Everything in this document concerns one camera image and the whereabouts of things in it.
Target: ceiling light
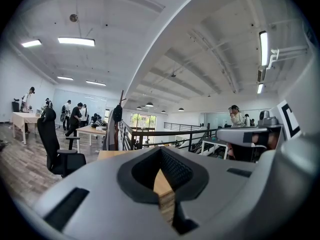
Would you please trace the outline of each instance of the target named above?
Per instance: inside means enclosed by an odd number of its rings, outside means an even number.
[[[148,102],[147,104],[145,104],[147,107],[153,107],[154,105],[152,104],[152,102]]]
[[[106,86],[105,83],[99,83],[99,82],[91,82],[91,81],[86,81],[88,84],[94,84],[94,85],[99,85],[99,86]]]
[[[77,38],[77,37],[58,37],[60,44],[72,44],[72,45],[83,45],[83,46],[95,46],[94,39],[88,38]]]
[[[41,42],[39,39],[31,42],[22,43],[23,47],[31,47],[31,46],[39,46],[39,45],[41,45]]]
[[[64,76],[57,76],[57,78],[59,78],[59,79],[64,79],[64,80],[74,80],[73,78],[71,78],[71,77],[64,77]]]
[[[261,93],[261,91],[262,91],[262,87],[264,87],[264,84],[263,84],[263,83],[259,84],[259,87],[258,87],[258,94],[260,94],[260,93]]]
[[[261,45],[261,66],[265,66],[268,63],[268,34],[266,31],[262,31],[259,35]]]

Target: office ceiling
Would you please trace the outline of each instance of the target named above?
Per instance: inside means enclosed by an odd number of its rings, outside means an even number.
[[[152,101],[160,110],[214,93],[256,93],[261,31],[268,32],[272,49],[306,44],[302,18],[289,0],[231,0],[173,36],[169,49],[153,57],[154,65],[138,75],[135,63],[148,58],[142,45],[147,33],[167,8],[185,2],[25,0],[6,37],[12,49],[53,83],[66,83],[57,76],[71,77],[72,84],[80,86],[97,81],[106,84],[98,88],[108,91],[131,90],[126,96],[130,108]],[[70,21],[71,14],[77,14],[77,22]],[[63,45],[58,37],[95,39],[95,47]],[[42,45],[21,46],[35,39]],[[274,64],[264,92],[277,91],[294,61]]]

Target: wooden floor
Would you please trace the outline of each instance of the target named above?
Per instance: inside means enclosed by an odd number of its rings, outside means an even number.
[[[54,175],[47,169],[47,156],[41,142],[38,130],[29,124],[30,133],[26,135],[26,145],[22,143],[23,136],[16,128],[16,138],[13,138],[9,124],[0,124],[0,140],[8,145],[0,153],[0,176],[6,184],[12,197],[18,198],[28,206],[40,197],[52,185],[60,181],[60,175]],[[65,139],[65,131],[61,127],[56,135],[61,149],[69,148],[69,141]],[[89,135],[79,134],[80,152],[85,155],[87,164],[96,161],[102,149],[102,136],[92,136],[89,145]],[[174,212],[174,195],[166,195],[160,200],[160,209],[165,220],[171,222]]]

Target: table leg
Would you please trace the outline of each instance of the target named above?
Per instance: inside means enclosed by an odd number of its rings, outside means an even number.
[[[25,123],[23,123],[23,126],[22,126],[22,136],[23,136],[23,144],[26,145],[27,142],[26,142]]]
[[[80,153],[80,143],[79,143],[78,139],[76,140],[76,147],[77,147],[78,153]]]
[[[224,157],[223,159],[226,160],[227,159],[227,153],[228,153],[228,146],[225,146],[225,151],[224,151]]]
[[[202,141],[201,156],[204,155],[204,149],[205,149],[205,142]]]
[[[12,133],[13,133],[13,137],[16,138],[16,130],[15,130],[15,124],[12,123]]]

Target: black railing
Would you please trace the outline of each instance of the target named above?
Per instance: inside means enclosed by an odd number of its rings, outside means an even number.
[[[171,131],[183,132],[183,131],[196,131],[196,130],[199,130],[200,127],[201,126],[199,125],[164,122],[163,128],[169,129]]]
[[[189,141],[188,146],[179,147],[180,149],[187,148],[189,152],[196,153],[202,145],[202,140],[208,137],[212,137],[216,135],[216,129],[210,129],[210,124],[208,123],[207,129],[205,130],[184,130],[184,131],[135,131],[130,126],[128,126],[124,121],[119,123],[121,141],[122,141],[122,149],[123,150],[133,150],[134,148],[142,149],[143,147],[157,146],[157,145],[165,145],[165,144],[177,144],[180,142]],[[193,138],[194,134],[204,133],[201,137]],[[174,135],[189,135],[189,139],[184,139],[181,141],[168,141],[168,142],[159,142],[159,143],[148,143],[143,144],[144,136],[174,136]],[[192,143],[193,140],[199,140],[197,143]]]

